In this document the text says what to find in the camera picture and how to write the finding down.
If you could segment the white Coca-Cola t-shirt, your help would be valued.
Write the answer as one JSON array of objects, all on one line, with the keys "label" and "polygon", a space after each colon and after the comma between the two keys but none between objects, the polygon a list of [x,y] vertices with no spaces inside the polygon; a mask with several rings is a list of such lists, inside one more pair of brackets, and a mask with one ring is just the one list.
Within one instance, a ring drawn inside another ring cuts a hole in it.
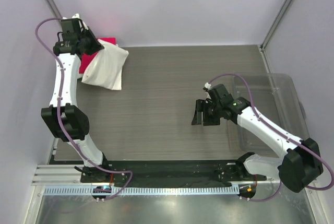
[{"label": "white Coca-Cola t-shirt", "polygon": [[122,89],[122,70],[129,52],[118,45],[103,40],[98,41],[104,46],[86,68],[81,82],[87,85],[99,86],[109,90]]}]

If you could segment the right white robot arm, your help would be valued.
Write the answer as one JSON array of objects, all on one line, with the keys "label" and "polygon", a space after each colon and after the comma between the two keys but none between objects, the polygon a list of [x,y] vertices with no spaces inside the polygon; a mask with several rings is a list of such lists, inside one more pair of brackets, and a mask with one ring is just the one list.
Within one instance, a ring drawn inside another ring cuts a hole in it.
[{"label": "right white robot arm", "polygon": [[268,120],[251,102],[233,98],[223,84],[206,83],[205,99],[195,102],[192,125],[215,126],[220,120],[232,121],[264,142],[277,156],[263,157],[249,152],[236,161],[235,173],[241,180],[253,174],[279,179],[288,189],[298,193],[324,171],[318,144],[301,139]]}]

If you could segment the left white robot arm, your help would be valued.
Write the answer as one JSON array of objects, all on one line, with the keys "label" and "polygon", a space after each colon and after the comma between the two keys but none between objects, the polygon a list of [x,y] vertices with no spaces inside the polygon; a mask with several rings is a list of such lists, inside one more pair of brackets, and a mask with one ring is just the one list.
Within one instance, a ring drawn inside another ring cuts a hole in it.
[{"label": "left white robot arm", "polygon": [[56,62],[54,91],[49,106],[42,108],[41,116],[55,138],[76,150],[84,169],[93,169],[93,176],[104,182],[110,178],[111,168],[89,134],[88,117],[77,105],[77,79],[82,56],[97,53],[104,47],[79,15],[62,18],[60,24],[57,41],[49,50]]}]

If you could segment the folded pink t-shirt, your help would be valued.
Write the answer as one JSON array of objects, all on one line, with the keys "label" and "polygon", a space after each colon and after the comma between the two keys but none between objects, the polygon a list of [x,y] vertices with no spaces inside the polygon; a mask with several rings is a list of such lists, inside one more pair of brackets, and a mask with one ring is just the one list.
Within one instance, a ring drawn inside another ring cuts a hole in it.
[{"label": "folded pink t-shirt", "polygon": [[[98,38],[99,40],[103,40],[103,41],[106,41],[108,43],[111,43],[113,45],[117,45],[117,41],[116,41],[116,38],[115,37],[107,37],[107,38]],[[81,59],[81,65],[80,65],[80,68],[79,68],[79,74],[80,75],[83,75],[86,68],[88,67],[88,65],[91,63],[91,61],[94,59],[94,57],[97,55],[97,53],[94,53],[92,55],[87,55],[87,54],[84,54],[82,56],[82,59]]]}]

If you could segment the clear plastic bin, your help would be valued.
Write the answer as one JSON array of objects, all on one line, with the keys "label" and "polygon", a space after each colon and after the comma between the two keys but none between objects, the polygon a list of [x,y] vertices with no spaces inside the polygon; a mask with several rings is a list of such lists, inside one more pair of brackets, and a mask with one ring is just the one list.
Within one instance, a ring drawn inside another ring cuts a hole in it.
[{"label": "clear plastic bin", "polygon": [[[265,117],[287,132],[300,137],[309,138],[306,122],[290,76],[285,74],[240,74],[249,85],[255,107]],[[243,81],[232,77],[232,95],[250,101]],[[244,152],[255,152],[262,156],[276,156],[268,145],[250,131],[236,126],[238,142]]]}]

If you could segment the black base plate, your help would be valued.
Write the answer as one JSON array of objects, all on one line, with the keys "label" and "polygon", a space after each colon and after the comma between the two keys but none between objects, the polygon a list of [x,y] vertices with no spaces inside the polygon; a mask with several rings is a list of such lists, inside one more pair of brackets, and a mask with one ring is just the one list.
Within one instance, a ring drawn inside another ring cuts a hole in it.
[{"label": "black base plate", "polygon": [[183,185],[196,182],[232,182],[266,180],[263,175],[251,175],[235,160],[166,160],[166,161],[107,161],[96,168],[93,165],[75,167],[81,172],[82,182],[107,182],[110,178],[117,185],[126,182],[133,173],[133,186],[152,182],[154,186],[172,182]]}]

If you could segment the right aluminium frame post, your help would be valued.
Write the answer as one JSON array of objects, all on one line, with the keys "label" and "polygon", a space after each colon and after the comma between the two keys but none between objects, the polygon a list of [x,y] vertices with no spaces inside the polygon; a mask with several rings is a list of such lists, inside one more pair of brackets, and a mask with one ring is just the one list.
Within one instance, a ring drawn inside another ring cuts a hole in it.
[{"label": "right aluminium frame post", "polygon": [[270,26],[263,42],[259,45],[259,49],[261,52],[264,51],[264,49],[269,44],[273,34],[275,33],[276,29],[278,28],[280,22],[283,20],[285,14],[288,12],[289,7],[292,5],[294,0],[284,0],[279,12],[277,13],[272,25]]}]

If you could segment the aluminium front rail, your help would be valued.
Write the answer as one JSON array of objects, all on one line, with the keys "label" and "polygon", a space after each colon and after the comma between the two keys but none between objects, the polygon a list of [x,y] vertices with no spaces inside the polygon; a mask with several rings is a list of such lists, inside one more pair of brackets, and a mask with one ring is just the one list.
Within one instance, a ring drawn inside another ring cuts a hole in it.
[{"label": "aluminium front rail", "polygon": [[[113,179],[110,178],[107,182],[82,182],[81,181],[81,172],[76,170],[75,167],[82,168],[81,164],[57,164],[57,165],[40,165],[37,167],[34,177],[33,183],[35,185],[45,184],[45,185],[56,185],[56,184],[74,184],[74,183],[86,183],[86,184],[97,184],[97,183],[113,183],[115,186],[122,187],[125,183],[121,185],[117,185],[113,182]],[[167,183],[167,184],[158,184],[158,186],[154,186],[152,182],[148,182],[146,184],[139,184],[138,186],[133,186],[132,182],[130,182],[129,187],[149,187],[149,188],[195,188],[195,187],[224,187],[227,186],[228,183],[253,183],[255,180],[258,182],[262,182],[258,179],[253,179],[252,181],[232,181],[227,183],[222,182],[196,182],[191,181],[185,185],[177,182]],[[270,177],[266,177],[266,181],[271,181]]]}]

